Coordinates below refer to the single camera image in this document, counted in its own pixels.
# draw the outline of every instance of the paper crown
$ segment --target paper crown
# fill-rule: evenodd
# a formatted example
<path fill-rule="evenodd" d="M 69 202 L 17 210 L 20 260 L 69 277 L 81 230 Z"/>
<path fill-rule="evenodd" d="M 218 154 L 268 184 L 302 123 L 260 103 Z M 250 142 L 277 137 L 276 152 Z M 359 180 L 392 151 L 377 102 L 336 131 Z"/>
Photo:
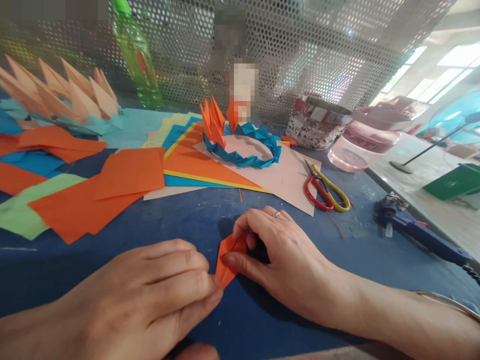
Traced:
<path fill-rule="evenodd" d="M 263 169 L 271 166 L 273 163 L 279 162 L 282 147 L 277 145 L 276 137 L 270 135 L 266 127 L 261 127 L 257 130 L 251 122 L 238 126 L 238 116 L 235 115 L 232 116 L 232 119 L 228 118 L 229 124 L 226 125 L 225 118 L 220 112 L 213 96 L 211 97 L 211 106 L 209 106 L 208 100 L 205 99 L 205 109 L 200 105 L 200 110 L 203 118 L 203 140 L 205 141 L 205 147 L 208 152 L 215 154 L 222 160 L 233 163 L 242 169 L 245 169 L 248 166 L 256 169 Z M 235 109 L 229 109 L 227 114 L 236 113 Z M 243 157 L 236 151 L 226 152 L 226 143 L 222 137 L 225 133 L 227 135 L 235 133 L 260 141 L 271 151 L 272 158 L 262 160 L 255 155 Z"/>
<path fill-rule="evenodd" d="M 67 81 L 38 58 L 45 84 L 5 56 L 15 76 L 0 67 L 0 86 L 30 113 L 32 120 L 87 135 L 103 135 L 111 126 L 122 128 L 122 109 L 102 70 L 95 68 L 94 79 L 87 79 L 61 59 Z"/>

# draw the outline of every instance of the blue table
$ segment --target blue table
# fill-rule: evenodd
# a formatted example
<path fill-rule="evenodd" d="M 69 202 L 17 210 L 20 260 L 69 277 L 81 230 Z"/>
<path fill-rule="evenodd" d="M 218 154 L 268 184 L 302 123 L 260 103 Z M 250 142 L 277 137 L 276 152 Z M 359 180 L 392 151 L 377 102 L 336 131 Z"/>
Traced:
<path fill-rule="evenodd" d="M 270 205 L 287 211 L 320 251 L 359 276 L 407 290 L 433 291 L 480 307 L 480 287 L 456 265 L 421 249 L 399 233 L 382 237 L 374 222 L 374 203 L 386 193 L 365 173 L 345 173 L 330 165 L 325 152 L 298 148 L 322 160 L 322 172 L 352 200 L 354 209 L 306 215 L 266 193 L 206 188 L 150 201 L 139 200 L 98 235 L 67 246 L 52 230 L 33 242 L 0 229 L 0 317 L 51 302 L 114 256 L 144 245 L 182 238 L 192 242 L 215 271 L 219 242 L 249 208 Z M 65 165 L 69 174 L 91 177 L 114 149 Z M 0 203 L 9 196 L 0 193 Z M 342 237 L 330 215 L 344 233 Z M 314 325 L 272 299 L 261 287 L 238 276 L 220 305 L 185 340 L 216 346 L 223 359 L 269 359 L 365 342 Z"/>

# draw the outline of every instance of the red scissor handle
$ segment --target red scissor handle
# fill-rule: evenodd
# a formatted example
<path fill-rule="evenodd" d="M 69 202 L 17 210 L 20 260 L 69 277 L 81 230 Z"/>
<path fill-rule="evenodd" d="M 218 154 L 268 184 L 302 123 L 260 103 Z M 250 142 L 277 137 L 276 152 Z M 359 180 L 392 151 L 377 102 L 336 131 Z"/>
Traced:
<path fill-rule="evenodd" d="M 312 195 L 310 192 L 309 186 L 310 184 L 313 183 L 313 186 L 316 187 L 320 195 L 325 199 L 325 202 L 328 206 L 325 206 L 321 202 L 317 201 L 317 199 Z M 305 194 L 306 196 L 310 199 L 310 201 L 320 210 L 323 211 L 332 211 L 334 209 L 334 203 L 332 200 L 327 196 L 327 193 L 325 192 L 324 188 L 322 185 L 319 184 L 318 181 L 315 181 L 315 178 L 313 176 L 310 176 L 308 180 L 305 183 Z"/>

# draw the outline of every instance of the bottle cap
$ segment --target bottle cap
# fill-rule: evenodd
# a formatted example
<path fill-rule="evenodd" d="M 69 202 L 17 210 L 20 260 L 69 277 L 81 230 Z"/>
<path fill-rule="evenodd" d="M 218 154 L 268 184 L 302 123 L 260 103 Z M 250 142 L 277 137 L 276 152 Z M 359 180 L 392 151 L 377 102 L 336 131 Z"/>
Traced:
<path fill-rule="evenodd" d="M 127 0 L 112 0 L 113 8 L 118 13 L 124 13 L 132 15 L 132 9 L 130 9 L 130 5 Z"/>

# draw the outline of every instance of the bracelet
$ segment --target bracelet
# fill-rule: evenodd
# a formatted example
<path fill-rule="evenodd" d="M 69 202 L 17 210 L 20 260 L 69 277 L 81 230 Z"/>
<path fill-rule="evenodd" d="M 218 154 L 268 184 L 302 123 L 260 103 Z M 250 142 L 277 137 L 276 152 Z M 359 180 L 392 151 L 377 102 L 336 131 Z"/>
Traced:
<path fill-rule="evenodd" d="M 433 300 L 433 301 L 435 301 L 434 299 L 436 299 L 436 300 L 440 300 L 440 301 L 442 301 L 442 302 L 444 302 L 448 305 L 451 305 L 452 307 L 454 307 L 454 308 L 456 308 L 460 311 L 463 311 L 464 313 L 469 315 L 472 319 L 474 319 L 474 320 L 476 320 L 477 322 L 480 323 L 480 315 L 479 314 L 477 314 L 475 311 L 469 309 L 465 305 L 462 305 L 461 303 L 459 303 L 455 300 L 452 300 L 451 298 L 449 298 L 447 296 L 443 296 L 443 295 L 437 294 L 435 292 L 426 292 L 426 291 L 415 291 L 415 293 L 418 294 L 418 295 L 424 296 L 427 299 L 430 299 L 430 300 Z"/>
<path fill-rule="evenodd" d="M 276 137 L 274 135 L 270 135 L 266 127 L 261 127 L 257 130 L 251 122 L 247 122 L 244 125 L 237 126 L 235 133 L 256 139 L 261 142 L 271 151 L 272 158 L 268 160 L 262 160 L 255 155 L 243 157 L 236 151 L 226 152 L 224 148 L 221 147 L 217 142 L 211 143 L 207 135 L 203 133 L 203 141 L 205 142 L 206 149 L 209 153 L 217 155 L 223 161 L 233 163 L 242 169 L 245 169 L 247 166 L 256 169 L 263 169 L 271 166 L 273 163 L 279 162 L 282 147 L 277 145 Z"/>

